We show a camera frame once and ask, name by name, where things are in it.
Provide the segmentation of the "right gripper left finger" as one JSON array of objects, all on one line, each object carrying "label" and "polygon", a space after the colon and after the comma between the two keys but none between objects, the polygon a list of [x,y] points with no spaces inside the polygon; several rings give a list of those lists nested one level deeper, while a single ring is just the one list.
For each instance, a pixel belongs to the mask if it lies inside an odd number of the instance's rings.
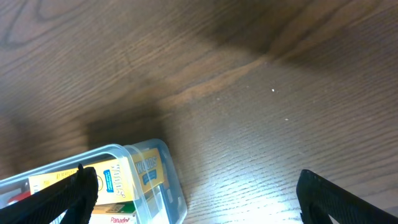
[{"label": "right gripper left finger", "polygon": [[1,209],[1,223],[87,224],[98,199],[98,179],[93,167],[81,164],[71,176]]}]

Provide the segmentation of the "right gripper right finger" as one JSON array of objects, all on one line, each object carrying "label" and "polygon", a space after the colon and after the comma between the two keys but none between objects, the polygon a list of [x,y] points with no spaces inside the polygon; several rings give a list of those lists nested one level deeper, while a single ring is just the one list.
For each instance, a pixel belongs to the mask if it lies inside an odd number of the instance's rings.
[{"label": "right gripper right finger", "polygon": [[322,176],[304,169],[298,178],[296,194],[304,224],[393,223],[397,217],[375,207]]}]

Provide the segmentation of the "yellow box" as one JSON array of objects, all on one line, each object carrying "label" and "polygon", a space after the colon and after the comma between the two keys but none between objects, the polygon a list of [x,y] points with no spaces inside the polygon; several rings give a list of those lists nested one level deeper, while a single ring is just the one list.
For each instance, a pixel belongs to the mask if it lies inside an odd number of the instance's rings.
[{"label": "yellow box", "polygon": [[[132,156],[139,183],[146,194],[152,188],[164,182],[164,172],[159,150],[152,148]],[[98,178],[97,204],[119,203],[137,200],[127,179],[132,177],[130,168],[123,168],[119,160],[111,159],[90,165],[95,168]],[[61,170],[29,177],[31,194],[69,177],[77,172],[77,168]]]}]

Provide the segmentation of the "slim white blue box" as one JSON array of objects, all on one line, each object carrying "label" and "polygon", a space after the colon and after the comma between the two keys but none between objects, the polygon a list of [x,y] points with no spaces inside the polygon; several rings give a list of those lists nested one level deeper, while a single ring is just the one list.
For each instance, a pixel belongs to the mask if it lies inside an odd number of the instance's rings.
[{"label": "slim white blue box", "polygon": [[96,205],[89,224],[137,224],[136,208],[133,202]]}]

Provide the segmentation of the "red orange small box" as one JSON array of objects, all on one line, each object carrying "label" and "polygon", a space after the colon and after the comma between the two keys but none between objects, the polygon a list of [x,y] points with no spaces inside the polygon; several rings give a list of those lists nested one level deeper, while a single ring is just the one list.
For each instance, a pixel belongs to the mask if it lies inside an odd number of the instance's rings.
[{"label": "red orange small box", "polygon": [[30,195],[31,195],[30,191],[26,191],[26,192],[20,193],[16,196],[13,196],[7,201],[7,205],[12,205],[21,200],[24,200],[25,198],[29,197]]}]

